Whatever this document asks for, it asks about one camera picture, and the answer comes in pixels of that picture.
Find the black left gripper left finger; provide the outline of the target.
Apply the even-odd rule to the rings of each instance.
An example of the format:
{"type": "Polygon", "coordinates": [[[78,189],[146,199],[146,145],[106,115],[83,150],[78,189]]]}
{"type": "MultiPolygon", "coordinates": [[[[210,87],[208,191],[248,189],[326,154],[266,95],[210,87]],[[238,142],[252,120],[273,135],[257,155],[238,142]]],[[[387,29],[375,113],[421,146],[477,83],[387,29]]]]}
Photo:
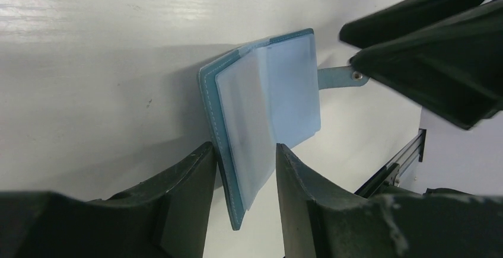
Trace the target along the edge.
{"type": "Polygon", "coordinates": [[[1,256],[202,257],[216,170],[206,142],[107,200],[2,192],[1,256]]]}

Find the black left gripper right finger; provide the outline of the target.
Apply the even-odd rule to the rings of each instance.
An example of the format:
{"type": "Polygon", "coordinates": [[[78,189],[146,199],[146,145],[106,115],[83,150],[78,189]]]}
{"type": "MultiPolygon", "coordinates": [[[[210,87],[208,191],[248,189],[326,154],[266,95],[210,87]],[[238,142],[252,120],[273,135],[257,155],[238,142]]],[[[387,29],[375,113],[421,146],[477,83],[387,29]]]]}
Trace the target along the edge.
{"type": "Polygon", "coordinates": [[[502,197],[385,193],[369,199],[276,146],[286,257],[501,257],[502,197]]]}

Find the blue leather card holder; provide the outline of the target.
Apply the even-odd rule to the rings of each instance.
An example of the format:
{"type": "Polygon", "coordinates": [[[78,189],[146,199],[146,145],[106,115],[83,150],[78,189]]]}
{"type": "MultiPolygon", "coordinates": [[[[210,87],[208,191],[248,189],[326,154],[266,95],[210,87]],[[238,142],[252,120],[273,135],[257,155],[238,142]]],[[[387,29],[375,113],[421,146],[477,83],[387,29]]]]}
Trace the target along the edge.
{"type": "Polygon", "coordinates": [[[320,90],[361,87],[350,66],[319,68],[311,28],[242,44],[200,68],[198,86],[233,230],[292,148],[321,128],[320,90]]]}

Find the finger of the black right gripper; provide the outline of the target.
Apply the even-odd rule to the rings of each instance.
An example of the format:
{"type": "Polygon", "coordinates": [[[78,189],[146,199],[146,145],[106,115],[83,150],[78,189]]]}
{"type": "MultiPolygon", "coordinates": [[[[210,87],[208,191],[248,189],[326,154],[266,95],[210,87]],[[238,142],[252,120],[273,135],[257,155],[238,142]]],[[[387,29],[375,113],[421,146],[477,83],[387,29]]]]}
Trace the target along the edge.
{"type": "Polygon", "coordinates": [[[502,0],[363,49],[350,64],[469,130],[502,110],[502,0]]]}
{"type": "Polygon", "coordinates": [[[404,0],[346,23],[339,40],[360,49],[405,36],[435,24],[486,0],[404,0]]]}

